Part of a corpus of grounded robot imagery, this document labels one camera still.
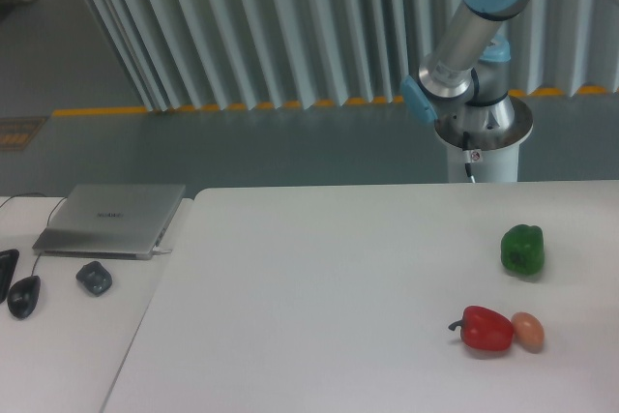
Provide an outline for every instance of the laptop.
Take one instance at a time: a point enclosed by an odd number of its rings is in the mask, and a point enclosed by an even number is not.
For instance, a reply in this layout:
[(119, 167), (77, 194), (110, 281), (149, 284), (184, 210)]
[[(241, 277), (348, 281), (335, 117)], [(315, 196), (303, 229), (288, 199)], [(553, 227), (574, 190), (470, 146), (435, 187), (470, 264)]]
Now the laptop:
[(185, 194), (182, 185), (78, 185), (35, 253), (149, 259)]

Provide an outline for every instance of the black cable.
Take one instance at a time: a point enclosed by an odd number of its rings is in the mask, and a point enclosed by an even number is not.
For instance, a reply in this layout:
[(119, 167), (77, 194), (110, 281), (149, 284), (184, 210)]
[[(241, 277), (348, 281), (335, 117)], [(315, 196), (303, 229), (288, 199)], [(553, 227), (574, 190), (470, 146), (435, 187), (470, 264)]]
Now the black cable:
[[(54, 209), (49, 212), (49, 216), (47, 217), (47, 226), (49, 226), (49, 222), (51, 221), (51, 216), (54, 214), (54, 212), (58, 209), (58, 207), (60, 206), (60, 204), (62, 202), (64, 202), (65, 200), (67, 200), (67, 197), (62, 197), (60, 200), (58, 200), (58, 203), (56, 204), (56, 206), (54, 207)], [(30, 276), (35, 276), (35, 270), (37, 269), (37, 264), (39, 264), (39, 259), (41, 258), (41, 253), (39, 253), (39, 256), (37, 256), (37, 259), (35, 260), (35, 264), (32, 265), (32, 273), (30, 274)]]
[(14, 198), (18, 198), (18, 197), (47, 197), (47, 195), (45, 195), (44, 193), (40, 193), (40, 192), (18, 193), (17, 195), (10, 196), (4, 202), (2, 202), (2, 205), (0, 205), (0, 208), (4, 207), (7, 203), (9, 203)]
[[(469, 132), (464, 132), (462, 138), (462, 151), (468, 152), (469, 150), (469, 142), (471, 140), (471, 134)], [(464, 164), (464, 169), (466, 170), (466, 177), (471, 180), (472, 183), (475, 183), (475, 176), (473, 176), (473, 168), (471, 167), (471, 163), (467, 162)]]

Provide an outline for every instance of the gray floor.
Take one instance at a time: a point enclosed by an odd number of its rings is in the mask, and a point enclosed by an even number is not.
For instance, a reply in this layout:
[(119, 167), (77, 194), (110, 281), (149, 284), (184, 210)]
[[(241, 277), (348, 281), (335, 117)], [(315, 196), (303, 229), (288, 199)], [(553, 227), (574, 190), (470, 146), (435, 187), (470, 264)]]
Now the gray floor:
[(0, 117), (141, 105), (83, 0), (0, 7)]
[[(0, 117), (139, 105), (82, 0), (0, 11)], [(619, 179), (619, 96), (528, 99), (522, 181)], [(0, 195), (78, 183), (205, 188), (442, 183), (446, 156), (403, 105), (51, 118), (0, 153)]]
[[(529, 101), (522, 181), (619, 179), (619, 99)], [(78, 183), (205, 188), (442, 183), (446, 156), (403, 105), (52, 118), (0, 153), (0, 194), (66, 195)]]

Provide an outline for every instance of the pepper stem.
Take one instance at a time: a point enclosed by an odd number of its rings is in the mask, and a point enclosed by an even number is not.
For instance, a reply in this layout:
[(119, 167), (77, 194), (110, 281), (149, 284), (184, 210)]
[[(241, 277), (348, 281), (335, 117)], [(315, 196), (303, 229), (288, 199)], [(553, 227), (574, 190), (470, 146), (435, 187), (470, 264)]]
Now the pepper stem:
[(452, 323), (448, 326), (450, 331), (455, 331), (456, 328), (460, 328), (464, 325), (464, 320), (460, 319), (460, 321), (456, 321), (455, 323)]

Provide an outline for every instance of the white label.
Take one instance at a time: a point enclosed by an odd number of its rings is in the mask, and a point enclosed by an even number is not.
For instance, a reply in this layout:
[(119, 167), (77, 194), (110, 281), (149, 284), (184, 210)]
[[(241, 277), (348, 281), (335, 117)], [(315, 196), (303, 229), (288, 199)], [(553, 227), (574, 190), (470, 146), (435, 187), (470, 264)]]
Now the white label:
[(484, 154), (479, 149), (465, 150), (462, 153), (464, 154), (465, 163), (481, 163), (484, 161)]

